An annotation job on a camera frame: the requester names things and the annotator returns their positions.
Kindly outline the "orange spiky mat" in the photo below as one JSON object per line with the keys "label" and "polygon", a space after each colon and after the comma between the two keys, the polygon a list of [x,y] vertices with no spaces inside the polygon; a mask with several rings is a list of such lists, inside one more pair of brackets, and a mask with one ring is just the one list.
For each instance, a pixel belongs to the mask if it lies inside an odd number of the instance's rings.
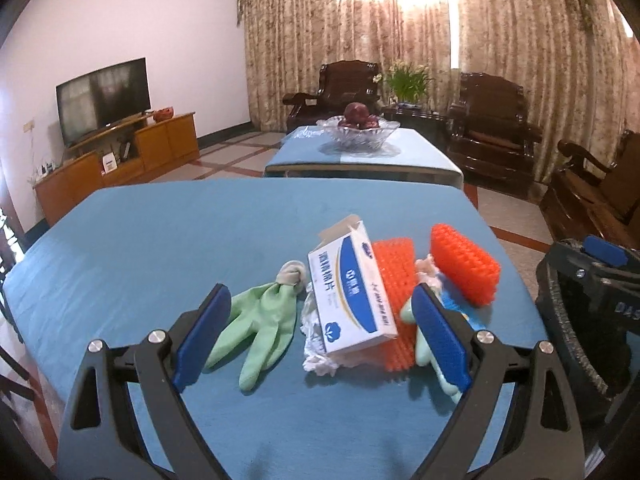
{"label": "orange spiky mat", "polygon": [[431,229],[431,255],[439,270],[474,307],[488,307],[495,299],[501,266],[485,249],[452,226]]}
{"label": "orange spiky mat", "polygon": [[416,364],[416,326],[400,316],[418,284],[413,241],[407,237],[378,240],[372,248],[397,328],[397,337],[381,346],[384,368],[389,373],[406,372]]}

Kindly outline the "green rubber glove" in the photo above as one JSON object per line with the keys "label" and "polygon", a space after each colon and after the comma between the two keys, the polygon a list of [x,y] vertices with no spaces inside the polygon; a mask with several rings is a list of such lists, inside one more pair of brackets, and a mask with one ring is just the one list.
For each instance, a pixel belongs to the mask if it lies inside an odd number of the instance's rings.
{"label": "green rubber glove", "polygon": [[[416,268],[416,278],[420,284],[427,284],[428,288],[434,292],[438,300],[442,300],[442,280],[440,279],[439,268],[435,264],[435,260],[431,254],[428,254],[424,259],[416,259],[414,263]],[[416,325],[416,318],[414,317],[411,300],[407,302],[400,310],[400,319],[405,324]],[[435,358],[435,355],[422,334],[420,328],[416,330],[416,345],[414,346],[414,359],[416,365],[420,367],[431,366],[436,374],[440,388],[442,392],[450,397],[454,404],[457,404],[462,393],[457,386],[450,384],[446,381],[444,373],[439,367],[439,364]]]}
{"label": "green rubber glove", "polygon": [[252,391],[260,374],[278,362],[291,343],[297,320],[297,301],[306,289],[308,271],[298,260],[286,262],[272,282],[258,285],[231,299],[229,323],[205,361],[212,368],[250,340],[239,376],[239,388]]}

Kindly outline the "white blue cardboard box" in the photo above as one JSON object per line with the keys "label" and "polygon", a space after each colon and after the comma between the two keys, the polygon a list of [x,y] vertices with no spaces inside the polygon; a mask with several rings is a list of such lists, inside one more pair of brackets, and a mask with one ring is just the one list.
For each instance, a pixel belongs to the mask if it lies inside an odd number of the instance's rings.
{"label": "white blue cardboard box", "polygon": [[366,227],[356,214],[320,233],[308,252],[326,353],[349,353],[398,336]]}

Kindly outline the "white tissue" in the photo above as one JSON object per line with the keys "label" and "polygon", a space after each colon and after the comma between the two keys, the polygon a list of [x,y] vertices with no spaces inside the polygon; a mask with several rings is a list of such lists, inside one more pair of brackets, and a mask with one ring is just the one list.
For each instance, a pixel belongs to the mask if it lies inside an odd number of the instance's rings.
{"label": "white tissue", "polygon": [[305,336],[303,369],[318,377],[333,377],[341,367],[351,367],[345,358],[332,358],[326,353],[320,318],[312,285],[306,286],[306,298],[300,311],[300,331]]}

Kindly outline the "wooden sofa bench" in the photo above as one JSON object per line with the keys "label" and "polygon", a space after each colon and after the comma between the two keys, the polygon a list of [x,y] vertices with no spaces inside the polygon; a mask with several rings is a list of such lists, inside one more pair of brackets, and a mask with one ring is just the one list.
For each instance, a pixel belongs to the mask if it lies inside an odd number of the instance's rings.
{"label": "wooden sofa bench", "polygon": [[561,141],[565,162],[553,171],[540,210],[555,240],[597,235],[639,247],[639,135],[626,129],[612,166],[583,146]]}

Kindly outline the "coffee table blue cloth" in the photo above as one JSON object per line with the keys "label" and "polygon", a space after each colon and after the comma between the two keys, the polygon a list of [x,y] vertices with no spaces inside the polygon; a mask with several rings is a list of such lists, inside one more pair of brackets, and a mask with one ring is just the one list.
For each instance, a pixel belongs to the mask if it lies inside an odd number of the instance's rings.
{"label": "coffee table blue cloth", "polygon": [[286,136],[266,163],[266,177],[311,177],[423,182],[461,190],[462,171],[416,130],[399,128],[375,152],[343,151],[317,127]]}

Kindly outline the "dark wooden side table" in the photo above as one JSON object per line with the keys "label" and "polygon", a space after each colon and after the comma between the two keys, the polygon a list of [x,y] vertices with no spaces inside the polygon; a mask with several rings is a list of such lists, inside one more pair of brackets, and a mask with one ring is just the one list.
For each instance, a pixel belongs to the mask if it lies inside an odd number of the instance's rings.
{"label": "dark wooden side table", "polygon": [[447,146],[447,117],[442,114],[422,108],[392,105],[383,107],[382,115],[387,120],[399,122],[401,128],[416,130],[441,151]]}

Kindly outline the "beige patterned curtain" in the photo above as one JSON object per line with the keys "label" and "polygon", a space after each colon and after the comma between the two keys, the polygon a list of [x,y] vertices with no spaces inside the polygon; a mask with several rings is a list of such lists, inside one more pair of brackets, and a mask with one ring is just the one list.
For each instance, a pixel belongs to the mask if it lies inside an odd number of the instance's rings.
{"label": "beige patterned curtain", "polygon": [[519,84],[542,131],[539,181],[560,141],[612,162],[639,127],[639,43],[613,0],[238,0],[238,11],[250,119],[265,130],[284,128],[288,92],[313,92],[320,66],[341,60],[424,66],[438,112],[464,72]]}

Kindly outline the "wooden TV cabinet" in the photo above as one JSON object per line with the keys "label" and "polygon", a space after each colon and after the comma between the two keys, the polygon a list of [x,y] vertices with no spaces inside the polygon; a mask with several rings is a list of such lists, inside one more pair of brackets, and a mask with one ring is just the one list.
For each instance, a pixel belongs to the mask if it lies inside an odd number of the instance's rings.
{"label": "wooden TV cabinet", "polygon": [[[79,142],[70,149],[70,159],[34,185],[51,226],[100,188],[150,182],[200,156],[193,113],[153,125],[150,117],[128,119]],[[118,167],[106,174],[102,157],[109,152]]]}

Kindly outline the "green potted plant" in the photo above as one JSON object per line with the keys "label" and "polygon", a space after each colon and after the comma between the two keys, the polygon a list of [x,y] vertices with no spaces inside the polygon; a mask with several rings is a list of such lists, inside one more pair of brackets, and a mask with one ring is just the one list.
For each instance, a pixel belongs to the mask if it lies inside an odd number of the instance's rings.
{"label": "green potted plant", "polygon": [[420,106],[427,98],[430,68],[424,64],[395,61],[375,77],[382,84],[386,96],[395,105]]}

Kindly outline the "white card on cabinet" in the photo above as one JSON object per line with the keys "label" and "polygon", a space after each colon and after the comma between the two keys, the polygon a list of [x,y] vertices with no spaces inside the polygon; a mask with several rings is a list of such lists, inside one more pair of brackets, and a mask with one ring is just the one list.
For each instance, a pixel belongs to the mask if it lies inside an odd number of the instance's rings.
{"label": "white card on cabinet", "polygon": [[102,157],[103,170],[106,174],[115,171],[118,167],[116,156],[113,152],[109,152]]}

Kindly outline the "glass fruit bowl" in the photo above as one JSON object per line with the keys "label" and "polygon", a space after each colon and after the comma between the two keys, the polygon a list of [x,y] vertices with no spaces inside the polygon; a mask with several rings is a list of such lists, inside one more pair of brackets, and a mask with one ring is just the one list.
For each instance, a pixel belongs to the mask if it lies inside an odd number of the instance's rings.
{"label": "glass fruit bowl", "polygon": [[341,126],[340,122],[343,119],[343,116],[334,116],[328,119],[320,119],[316,123],[320,131],[331,138],[332,144],[343,151],[378,151],[390,135],[400,127],[399,122],[378,118],[377,127],[359,129]]}

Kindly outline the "red fruit in bowl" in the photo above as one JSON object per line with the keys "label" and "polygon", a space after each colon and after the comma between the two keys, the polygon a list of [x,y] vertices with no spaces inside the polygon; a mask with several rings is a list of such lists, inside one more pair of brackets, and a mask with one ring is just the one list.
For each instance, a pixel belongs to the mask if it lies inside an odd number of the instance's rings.
{"label": "red fruit in bowl", "polygon": [[351,102],[345,109],[343,118],[338,122],[340,127],[366,130],[378,128],[378,118],[369,112],[366,104]]}

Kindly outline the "red ornament on cabinet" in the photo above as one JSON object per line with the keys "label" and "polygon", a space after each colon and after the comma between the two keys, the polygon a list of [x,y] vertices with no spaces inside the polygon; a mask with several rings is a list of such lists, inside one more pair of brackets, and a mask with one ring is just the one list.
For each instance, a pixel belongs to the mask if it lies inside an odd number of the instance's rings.
{"label": "red ornament on cabinet", "polygon": [[173,118],[174,115],[175,115],[174,108],[172,106],[168,106],[168,107],[164,107],[164,108],[160,108],[159,110],[156,110],[153,113],[152,118],[154,122],[166,122],[166,120]]}

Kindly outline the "flat screen television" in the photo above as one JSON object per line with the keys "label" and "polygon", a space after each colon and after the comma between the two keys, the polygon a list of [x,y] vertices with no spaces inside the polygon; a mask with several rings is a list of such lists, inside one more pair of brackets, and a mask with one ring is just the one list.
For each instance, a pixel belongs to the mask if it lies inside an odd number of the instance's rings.
{"label": "flat screen television", "polygon": [[58,122],[66,148],[94,132],[151,108],[146,59],[94,70],[55,88]]}

